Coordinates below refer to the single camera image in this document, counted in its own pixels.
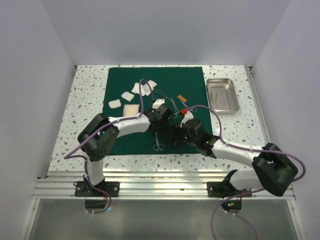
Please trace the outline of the steel surgical scissors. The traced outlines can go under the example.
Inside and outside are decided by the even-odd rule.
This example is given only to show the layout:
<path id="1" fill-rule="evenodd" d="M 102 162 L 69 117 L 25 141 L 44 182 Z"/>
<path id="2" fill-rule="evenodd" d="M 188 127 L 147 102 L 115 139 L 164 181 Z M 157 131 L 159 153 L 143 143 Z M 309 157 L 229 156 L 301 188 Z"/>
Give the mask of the steel surgical scissors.
<path id="1" fill-rule="evenodd" d="M 160 143 L 158 133 L 155 132 L 155 145 L 153 146 L 154 151 L 162 151 L 164 149 L 164 145 Z"/>

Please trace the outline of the curved tip steel tweezers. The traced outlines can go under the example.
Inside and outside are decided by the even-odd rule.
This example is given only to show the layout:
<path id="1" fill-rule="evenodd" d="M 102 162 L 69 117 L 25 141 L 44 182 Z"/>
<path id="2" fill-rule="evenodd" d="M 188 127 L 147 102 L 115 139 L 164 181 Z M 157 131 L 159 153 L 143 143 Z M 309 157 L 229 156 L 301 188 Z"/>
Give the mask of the curved tip steel tweezers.
<path id="1" fill-rule="evenodd" d="M 215 92 L 213 98 L 213 103 L 215 104 L 215 107 L 219 107 L 219 93 Z"/>

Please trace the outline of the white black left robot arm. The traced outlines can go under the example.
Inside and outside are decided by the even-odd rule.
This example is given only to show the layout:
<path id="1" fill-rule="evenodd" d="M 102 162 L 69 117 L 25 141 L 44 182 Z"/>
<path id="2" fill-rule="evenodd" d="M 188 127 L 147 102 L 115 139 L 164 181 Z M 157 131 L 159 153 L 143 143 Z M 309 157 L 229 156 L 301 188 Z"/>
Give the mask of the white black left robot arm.
<path id="1" fill-rule="evenodd" d="M 95 197 L 103 193 L 103 159 L 118 138 L 136 133 L 164 132 L 169 128 L 171 115 L 173 111 L 164 103 L 128 117 L 97 114 L 77 138 L 80 149 L 88 157 L 85 166 L 87 192 Z"/>

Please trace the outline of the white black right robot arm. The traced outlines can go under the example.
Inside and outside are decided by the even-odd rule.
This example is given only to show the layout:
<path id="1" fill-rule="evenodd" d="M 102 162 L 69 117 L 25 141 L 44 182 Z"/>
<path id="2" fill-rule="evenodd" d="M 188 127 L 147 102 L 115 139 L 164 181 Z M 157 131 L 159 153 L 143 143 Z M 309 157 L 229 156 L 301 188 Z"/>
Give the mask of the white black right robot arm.
<path id="1" fill-rule="evenodd" d="M 265 189 L 281 197 L 298 174 L 298 168 L 277 145 L 268 143 L 258 149 L 245 145 L 232 147 L 221 137 L 209 134 L 196 118 L 172 124 L 166 140 L 174 146 L 193 146 L 205 157 L 229 160 L 252 168 L 244 172 L 232 170 L 218 187 L 214 187 L 223 198 L 243 193 L 246 189 Z"/>

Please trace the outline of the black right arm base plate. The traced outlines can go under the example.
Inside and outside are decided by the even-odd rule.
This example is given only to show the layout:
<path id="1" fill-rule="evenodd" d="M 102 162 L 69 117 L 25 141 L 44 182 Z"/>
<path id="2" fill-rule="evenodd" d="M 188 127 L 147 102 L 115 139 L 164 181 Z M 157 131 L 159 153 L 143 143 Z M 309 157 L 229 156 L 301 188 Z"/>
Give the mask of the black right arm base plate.
<path id="1" fill-rule="evenodd" d="M 229 182 L 207 182 L 206 183 L 207 195 L 209 198 L 228 198 L 238 194 L 245 193 L 250 190 L 242 189 L 237 190 Z"/>

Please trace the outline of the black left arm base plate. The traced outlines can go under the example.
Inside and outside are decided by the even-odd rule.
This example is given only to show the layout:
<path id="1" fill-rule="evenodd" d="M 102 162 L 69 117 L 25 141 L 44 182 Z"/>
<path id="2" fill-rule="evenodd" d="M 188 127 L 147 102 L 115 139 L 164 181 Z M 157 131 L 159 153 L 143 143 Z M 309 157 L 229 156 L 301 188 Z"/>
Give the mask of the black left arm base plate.
<path id="1" fill-rule="evenodd" d="M 76 181 L 75 186 L 76 197 L 102 197 L 108 193 L 111 197 L 118 197 L 120 191 L 120 183 L 118 181 L 102 181 L 97 186 L 90 186 L 87 181 Z"/>

